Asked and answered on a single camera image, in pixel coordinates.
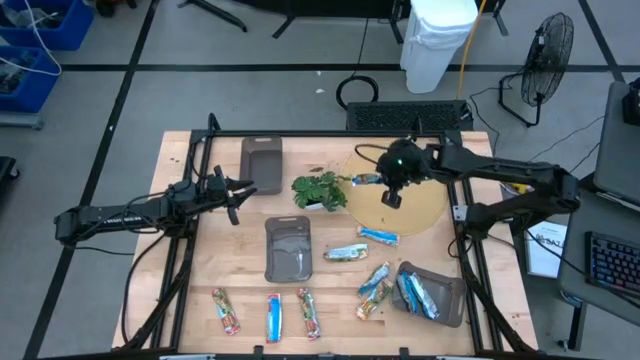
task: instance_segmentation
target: green plant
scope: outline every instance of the green plant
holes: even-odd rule
[[[338,206],[347,205],[347,197],[338,186],[340,181],[351,179],[336,175],[333,171],[323,172],[317,167],[309,170],[312,173],[322,172],[319,176],[299,176],[291,184],[291,190],[296,192],[294,201],[304,209],[309,203],[321,202],[327,211],[335,211]]]

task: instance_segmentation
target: gray floor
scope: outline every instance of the gray floor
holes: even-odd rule
[[[56,52],[63,64],[127,64],[150,0],[137,10],[118,8],[113,19],[96,18],[82,48]],[[363,20],[297,19],[279,40],[271,38],[280,15],[230,1],[217,5],[249,27],[241,33],[212,15],[175,1],[161,0],[142,52],[141,64],[302,64],[354,63]],[[590,0],[596,20],[618,64],[640,65],[634,37],[636,0]],[[500,36],[491,18],[480,23],[470,64],[522,64],[533,31],[545,17],[562,11],[572,17],[574,65],[605,65],[600,48],[577,0],[509,0],[503,18],[510,36]],[[400,23],[404,30],[406,22]],[[397,63],[401,46],[388,25],[370,21],[363,63]],[[459,51],[454,63],[461,60]],[[124,105],[94,204],[120,203],[150,186],[161,136],[167,130],[202,128],[215,112],[225,129],[343,129],[345,112],[334,91],[350,72],[138,72]],[[446,100],[455,97],[458,74],[447,73],[433,93],[413,95],[399,71],[363,72],[380,85],[380,100]],[[39,132],[0,129],[0,154],[18,158],[22,177],[0,209],[0,354],[22,357],[52,278],[61,247],[53,240],[53,216],[75,206],[85,187],[98,144],[120,88],[120,72],[66,72],[49,97]],[[469,72],[463,98],[495,86],[502,73]],[[640,74],[625,73],[627,81]],[[489,91],[475,97],[480,114],[501,133],[497,154],[529,160],[556,140],[604,113],[609,72],[568,73],[545,105],[540,126],[525,129],[496,104]],[[345,89],[349,101],[370,98],[367,87]],[[534,116],[534,109],[507,93],[514,109]],[[476,116],[476,129],[488,130]],[[539,160],[572,168],[598,142],[601,122],[546,153]],[[575,174],[593,170],[596,156]],[[132,250],[131,235],[97,236],[88,245]],[[40,356],[105,351],[114,334],[128,257],[78,252],[72,262]],[[554,282],[524,277],[540,348],[562,353],[555,341],[566,338],[572,309],[558,298]],[[590,310],[583,350],[571,356],[633,358],[640,351],[640,329],[597,309]]]

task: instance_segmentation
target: brown tray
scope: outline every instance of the brown tray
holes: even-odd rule
[[[459,327],[460,324],[462,324],[462,318],[464,315],[464,299],[467,292],[467,286],[464,283],[464,280],[460,278],[446,277],[415,267],[408,261],[400,264],[396,277],[397,274],[404,271],[409,274],[416,273],[420,276],[422,284],[440,312],[440,316],[437,318],[429,319],[424,315],[422,306],[418,306],[418,314],[416,314],[416,316],[451,327]],[[409,312],[404,300],[402,299],[400,289],[398,288],[395,279],[393,293],[391,294],[391,303],[396,309]]]
[[[275,195],[282,191],[282,139],[258,136],[242,139],[240,180],[252,180],[254,195]]]
[[[311,222],[306,216],[269,218],[265,279],[284,283],[306,281],[313,273]]]

